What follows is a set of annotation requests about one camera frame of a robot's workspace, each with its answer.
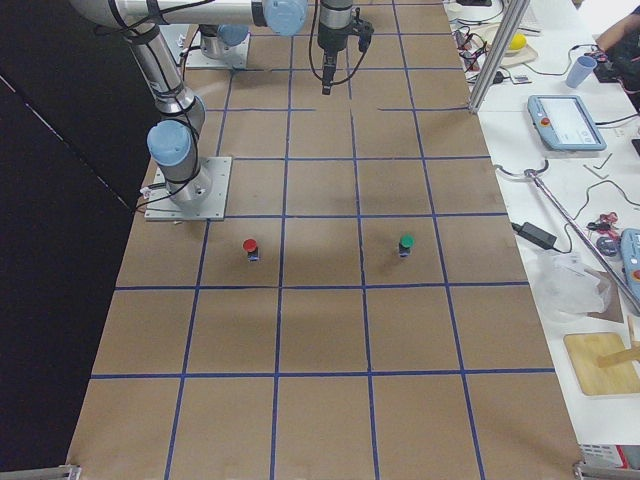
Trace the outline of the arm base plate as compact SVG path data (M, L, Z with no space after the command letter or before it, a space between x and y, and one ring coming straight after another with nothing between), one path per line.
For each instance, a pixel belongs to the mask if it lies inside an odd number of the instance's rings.
M222 221L231 177L231 157L200 158L199 174L176 195L166 190L164 175L156 168L154 182L161 185L150 192L149 204L143 206L147 221Z
M192 50L186 59L187 69L204 70L245 70L247 67L250 35L238 45L229 46L217 37L206 37L201 34L194 37Z

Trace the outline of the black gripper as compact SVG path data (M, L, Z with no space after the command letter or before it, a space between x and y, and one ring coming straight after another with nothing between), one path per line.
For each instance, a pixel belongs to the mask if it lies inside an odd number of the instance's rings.
M322 94L331 94L331 85L334 81L336 72L337 53L331 50L325 50L322 64Z

